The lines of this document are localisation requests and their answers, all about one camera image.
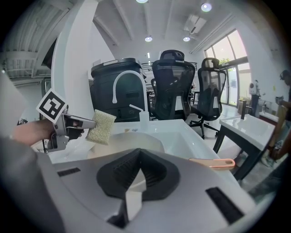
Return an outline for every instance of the cap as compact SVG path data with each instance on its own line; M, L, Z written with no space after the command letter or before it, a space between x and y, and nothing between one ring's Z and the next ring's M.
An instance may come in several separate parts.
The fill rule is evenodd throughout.
M280 79L284 80L286 76L291 77L291 74L288 70L284 70L281 74L280 74Z

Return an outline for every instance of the white pillar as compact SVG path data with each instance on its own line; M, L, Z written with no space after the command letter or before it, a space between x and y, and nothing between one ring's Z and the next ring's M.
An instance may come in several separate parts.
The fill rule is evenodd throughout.
M89 41L97 0L82 0L69 12L68 20L55 45L52 88L69 105L69 113L92 119L94 109L89 90Z

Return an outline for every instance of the wooden handle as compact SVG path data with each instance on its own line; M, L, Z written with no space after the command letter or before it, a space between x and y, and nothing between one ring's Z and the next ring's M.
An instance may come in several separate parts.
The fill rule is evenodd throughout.
M201 165L210 167L213 170L217 171L225 171L231 170L235 167L236 163L233 159L226 158L226 159L196 159L191 158L189 159L192 162L197 162Z

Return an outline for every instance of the faucet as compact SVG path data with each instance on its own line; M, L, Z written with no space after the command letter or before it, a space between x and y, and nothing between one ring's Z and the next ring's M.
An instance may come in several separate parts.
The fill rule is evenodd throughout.
M136 71L123 71L122 73L120 73L116 77L116 79L114 80L114 83L113 83L113 100L112 100L112 103L114 103L114 104L117 103L117 99L116 99L116 84L117 84L118 80L125 74L134 74L134 75L136 75L140 79L140 81L142 83L142 89L143 89L143 92L144 92L145 110L143 110L143 109L141 109L139 107L136 107L136 106L134 106L132 104L130 104L129 106L140 111L140 128L141 128L142 131L147 131L148 123L150 121L149 120L150 116L149 116L148 106L147 106L146 83L145 83L143 77L141 76L141 74L139 74Z
M246 106L246 100L243 100L242 101L242 110L241 110L241 119L242 120L245 119L246 109L250 109L251 113L253 112L253 108Z

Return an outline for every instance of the person wearing cap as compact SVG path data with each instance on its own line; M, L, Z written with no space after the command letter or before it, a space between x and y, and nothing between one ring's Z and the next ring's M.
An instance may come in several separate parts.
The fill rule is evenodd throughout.
M278 139L278 142L284 142L282 147L279 150L274 150L271 156L262 157L261 162L267 167L273 167L274 162L286 154L286 148L289 148L289 144L291 144L291 141L287 138L291 129L291 73L288 70L284 70L280 74L280 79L284 80L285 84L290 87L288 101L281 100L278 102L280 106L282 105L287 108L285 124Z

